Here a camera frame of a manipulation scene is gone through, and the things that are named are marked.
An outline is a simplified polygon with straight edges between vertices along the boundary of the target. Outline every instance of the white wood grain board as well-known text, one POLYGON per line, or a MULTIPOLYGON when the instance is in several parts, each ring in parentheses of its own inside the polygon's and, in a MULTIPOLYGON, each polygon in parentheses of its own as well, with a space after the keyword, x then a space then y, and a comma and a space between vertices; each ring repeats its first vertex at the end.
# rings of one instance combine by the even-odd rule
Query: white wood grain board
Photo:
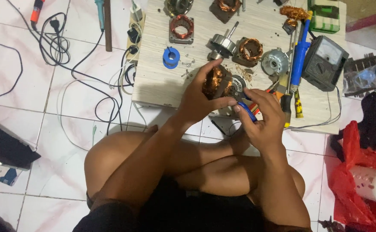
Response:
MULTIPOLYGON (((239 10, 227 24, 223 24, 209 11, 211 3, 212 0, 197 0, 194 2, 191 11, 187 14, 187 16, 193 17, 195 20, 194 43, 192 45, 180 45, 172 44, 168 40, 169 17, 163 12, 164 1, 149 1, 138 71, 136 72, 132 95, 133 101, 143 104, 178 107, 186 86, 192 80, 192 77, 186 79, 181 77, 181 75, 188 69, 190 74, 195 76, 198 69, 207 62, 206 57, 211 52, 206 46, 208 41, 214 34, 227 34, 236 21, 240 23, 231 37, 232 41, 237 42, 243 36, 257 38, 263 44, 264 53, 277 47, 280 47, 285 52, 289 50, 291 37, 282 29, 286 17, 279 14, 279 7, 273 1, 265 0, 260 4, 255 1, 247 3, 246 12, 239 10), (190 62, 195 58, 195 64, 191 68, 187 68, 185 65, 181 65, 180 62, 175 69, 167 69, 162 63, 162 55, 167 46, 172 46, 179 50, 182 62, 190 62)), ((306 8, 307 1, 291 0, 289 4, 306 8)), ((340 27, 342 30, 336 34, 325 34, 344 49, 346 49, 345 14, 346 5, 345 3, 340 3, 340 27)), ((231 70, 233 74, 239 74, 235 68, 235 63, 231 59, 225 59, 223 65, 231 70)), ((251 88, 266 89, 271 85, 272 81, 262 71, 260 62, 253 68, 253 71, 251 88)), ((343 78, 341 76, 337 85, 340 90, 343 89, 342 81, 343 78)), ((330 99, 332 118, 338 115, 339 105, 336 90, 329 93, 322 92, 307 81, 302 80, 299 91, 304 118, 296 119, 294 107, 292 106, 291 126, 300 127, 325 122, 330 117, 328 99, 330 99)), ((213 113, 215 115, 231 115, 231 112, 227 109, 217 110, 213 113)), ((336 122, 330 125, 306 128, 305 130, 337 134, 339 124, 336 122)))

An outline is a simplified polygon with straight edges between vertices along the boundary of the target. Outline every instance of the dark wooden stick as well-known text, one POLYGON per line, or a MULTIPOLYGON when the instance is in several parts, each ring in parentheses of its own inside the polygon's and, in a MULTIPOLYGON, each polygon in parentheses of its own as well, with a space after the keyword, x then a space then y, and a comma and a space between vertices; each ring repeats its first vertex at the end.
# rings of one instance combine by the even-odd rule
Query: dark wooden stick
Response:
POLYGON ((104 3, 105 15, 105 48, 107 52, 112 51, 112 28, 110 19, 110 0, 105 0, 104 3))

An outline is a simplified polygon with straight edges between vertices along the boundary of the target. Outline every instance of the blue solder spool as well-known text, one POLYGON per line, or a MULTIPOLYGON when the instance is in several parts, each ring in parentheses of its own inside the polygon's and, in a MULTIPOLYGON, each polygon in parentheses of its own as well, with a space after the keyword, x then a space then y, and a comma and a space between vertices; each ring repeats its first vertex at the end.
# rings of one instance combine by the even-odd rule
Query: blue solder spool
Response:
POLYGON ((168 69, 174 69, 178 65, 179 52, 173 47, 168 47, 164 50, 164 55, 162 56, 162 61, 164 66, 168 69))

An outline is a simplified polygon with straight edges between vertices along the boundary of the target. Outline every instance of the person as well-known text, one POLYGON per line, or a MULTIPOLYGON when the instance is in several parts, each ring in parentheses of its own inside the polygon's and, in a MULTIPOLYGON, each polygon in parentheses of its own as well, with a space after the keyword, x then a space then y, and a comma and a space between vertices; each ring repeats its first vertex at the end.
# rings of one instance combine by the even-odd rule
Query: person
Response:
POLYGON ((88 206, 79 231, 310 231, 301 175, 282 144, 284 113, 277 98, 244 89, 263 120, 253 123, 231 97, 208 100, 202 66, 176 113, 148 132, 103 138, 85 159, 88 206), (181 141, 213 110, 232 106, 242 126, 230 141, 181 141), (251 145, 261 157, 243 156, 251 145))

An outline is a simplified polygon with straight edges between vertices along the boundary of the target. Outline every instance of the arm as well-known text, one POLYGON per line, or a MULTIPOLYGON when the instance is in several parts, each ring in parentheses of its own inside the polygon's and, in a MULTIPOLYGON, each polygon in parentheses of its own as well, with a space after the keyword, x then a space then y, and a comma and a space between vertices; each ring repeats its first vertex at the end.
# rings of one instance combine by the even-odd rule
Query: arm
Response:
POLYGON ((138 212, 157 186, 173 147, 185 131, 213 110, 236 104, 233 98, 228 97, 209 101, 202 93, 206 74, 221 62, 215 60, 201 67, 185 90, 177 113, 112 173, 91 210, 117 200, 138 212))
POLYGON ((255 124, 246 111, 235 106, 251 144, 256 147, 264 162, 259 186, 260 202, 264 216, 278 225, 310 227, 310 217, 301 199, 289 169, 282 134, 285 116, 277 98, 262 90, 244 92, 258 104, 263 115, 255 124))

